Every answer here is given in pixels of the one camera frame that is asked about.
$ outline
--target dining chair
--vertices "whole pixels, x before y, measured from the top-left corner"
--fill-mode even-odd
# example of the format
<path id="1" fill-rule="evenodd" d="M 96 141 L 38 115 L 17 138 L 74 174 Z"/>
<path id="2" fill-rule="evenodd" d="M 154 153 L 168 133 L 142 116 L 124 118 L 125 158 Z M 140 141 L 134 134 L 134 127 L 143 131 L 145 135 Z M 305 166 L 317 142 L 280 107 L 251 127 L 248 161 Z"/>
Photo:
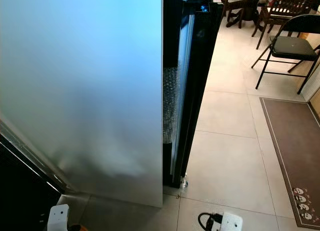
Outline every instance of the dining chair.
<path id="1" fill-rule="evenodd" d="M 252 37 L 254 37 L 260 26 L 260 22 L 263 21 L 264 26 L 256 49 L 258 49 L 260 46 L 267 25 L 270 25 L 270 28 L 267 32 L 270 33 L 274 25 L 282 26 L 292 17 L 301 14 L 308 14 L 311 9 L 311 2 L 312 0 L 273 0 L 271 6 L 262 7 L 258 22 L 256 22 L 256 26 L 252 34 Z"/>
<path id="2" fill-rule="evenodd" d="M 231 11 L 245 8 L 247 1 L 248 0 L 221 0 L 221 2 L 223 3 L 223 11 L 222 11 L 223 16 L 225 17 L 227 11 L 229 11 L 227 22 L 230 21 L 230 17 L 232 13 Z"/>
<path id="3" fill-rule="evenodd" d="M 259 60 L 265 61 L 261 75 L 255 86 L 255 89 L 258 89 L 264 74 L 286 75 L 286 76 L 304 78 L 303 83 L 297 92 L 298 94 L 300 94 L 301 90 L 304 88 L 305 84 L 307 83 L 308 78 L 310 77 L 317 63 L 317 60 L 320 55 L 320 51 L 317 54 L 316 50 L 320 49 L 320 45 L 317 48 L 313 49 L 306 39 L 299 38 L 299 37 L 280 36 L 280 34 L 283 31 L 320 34 L 320 15 L 303 14 L 303 15 L 293 17 L 280 28 L 276 36 L 270 36 L 270 44 L 262 52 L 260 57 L 255 61 L 255 63 L 251 67 L 253 69 Z M 267 56 L 267 59 L 261 59 L 268 49 L 270 49 L 270 51 Z M 300 62 L 270 60 L 271 55 L 277 58 L 300 60 Z M 308 71 L 307 75 L 290 74 L 290 72 L 292 71 L 292 68 L 288 70 L 288 73 L 266 71 L 268 62 L 295 64 L 295 67 L 296 67 L 298 64 L 301 63 L 301 61 L 313 61 L 313 64 L 310 70 Z"/>

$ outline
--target tile floor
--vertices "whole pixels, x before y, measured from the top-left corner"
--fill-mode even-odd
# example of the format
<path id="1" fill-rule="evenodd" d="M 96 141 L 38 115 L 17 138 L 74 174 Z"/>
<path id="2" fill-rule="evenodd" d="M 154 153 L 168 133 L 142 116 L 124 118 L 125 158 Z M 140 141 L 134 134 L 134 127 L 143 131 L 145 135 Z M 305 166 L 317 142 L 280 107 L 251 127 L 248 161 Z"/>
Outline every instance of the tile floor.
<path id="1" fill-rule="evenodd" d="M 187 168 L 189 186 L 163 188 L 163 208 L 90 197 L 71 204 L 75 222 L 90 231 L 200 231 L 201 212 L 229 211 L 243 218 L 244 231 L 299 231 L 259 97 L 304 101 L 293 78 L 265 74 L 251 65 L 268 43 L 252 22 L 226 28 L 217 37 Z M 271 63 L 285 71 L 290 64 Z"/>

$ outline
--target power cord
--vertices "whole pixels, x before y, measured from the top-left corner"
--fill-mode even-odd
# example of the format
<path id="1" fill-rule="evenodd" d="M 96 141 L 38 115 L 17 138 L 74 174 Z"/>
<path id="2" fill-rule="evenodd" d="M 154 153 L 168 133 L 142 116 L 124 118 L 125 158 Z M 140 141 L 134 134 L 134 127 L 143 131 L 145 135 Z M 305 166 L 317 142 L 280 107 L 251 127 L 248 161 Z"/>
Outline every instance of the power cord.
<path id="1" fill-rule="evenodd" d="M 201 217 L 203 215 L 208 215 L 209 218 L 208 220 L 206 221 L 206 225 L 204 226 L 203 223 L 201 222 Z M 221 214 L 218 214 L 218 213 L 208 213 L 208 212 L 202 212 L 199 214 L 198 216 L 198 222 L 201 226 L 201 228 L 205 231 L 211 231 L 212 230 L 212 227 L 214 225 L 214 222 L 216 221 L 217 223 L 221 224 L 222 222 L 222 218 L 223 216 Z"/>

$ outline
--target folding chair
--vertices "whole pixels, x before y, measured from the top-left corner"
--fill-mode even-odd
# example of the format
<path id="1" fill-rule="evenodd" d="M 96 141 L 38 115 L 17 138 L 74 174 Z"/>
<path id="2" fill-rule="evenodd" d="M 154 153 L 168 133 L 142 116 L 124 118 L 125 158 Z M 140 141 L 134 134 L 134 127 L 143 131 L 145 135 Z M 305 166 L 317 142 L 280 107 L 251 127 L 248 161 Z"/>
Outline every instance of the folding chair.
<path id="1" fill-rule="evenodd" d="M 270 36 L 270 45 L 266 47 L 266 49 L 262 52 L 260 57 L 255 61 L 255 63 L 251 66 L 253 67 L 259 60 L 265 61 L 264 67 L 262 69 L 260 78 L 258 83 L 256 84 L 255 89 L 257 90 L 260 84 L 260 81 L 263 75 L 266 74 L 275 74 L 275 75 L 287 75 L 287 76 L 294 76 L 294 77 L 301 77 L 304 78 L 304 81 L 297 92 L 298 94 L 301 93 L 301 90 L 305 86 L 308 78 L 310 77 L 312 70 L 314 69 L 318 57 L 320 55 L 320 51 L 318 54 L 315 50 L 320 48 L 320 45 L 313 49 L 309 42 L 303 38 L 299 37 L 288 37 L 288 36 L 280 36 L 282 31 L 289 31 L 289 32 L 298 32 L 298 33 L 311 33 L 311 34 L 320 34 L 320 15 L 312 15 L 312 14 L 304 14 L 299 15 L 296 17 L 291 18 L 288 22 L 286 22 L 276 36 Z M 261 59 L 261 57 L 265 54 L 265 52 L 270 49 L 267 59 Z M 277 57 L 277 58 L 284 58 L 284 59 L 292 59 L 292 60 L 300 60 L 300 62 L 286 62 L 286 61 L 277 61 L 277 60 L 270 60 L 270 56 Z M 313 64 L 307 73 L 306 76 L 304 75 L 296 75 L 296 74 L 289 74 L 294 67 L 300 64 L 302 61 L 313 61 Z M 289 73 L 279 73 L 279 72 L 266 72 L 266 67 L 268 62 L 278 62 L 278 63 L 287 63 L 287 64 L 295 64 L 293 68 L 291 68 L 288 72 Z"/>

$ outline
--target frosted glass panel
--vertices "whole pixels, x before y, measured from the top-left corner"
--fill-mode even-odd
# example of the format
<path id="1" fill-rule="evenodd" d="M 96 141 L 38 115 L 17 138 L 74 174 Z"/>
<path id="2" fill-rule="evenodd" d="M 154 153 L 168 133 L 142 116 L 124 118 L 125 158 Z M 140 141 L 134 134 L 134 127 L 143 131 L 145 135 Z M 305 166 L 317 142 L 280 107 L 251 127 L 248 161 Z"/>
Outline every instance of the frosted glass panel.
<path id="1" fill-rule="evenodd" d="M 161 1 L 1 0 L 2 117 L 82 192 L 162 205 Z"/>

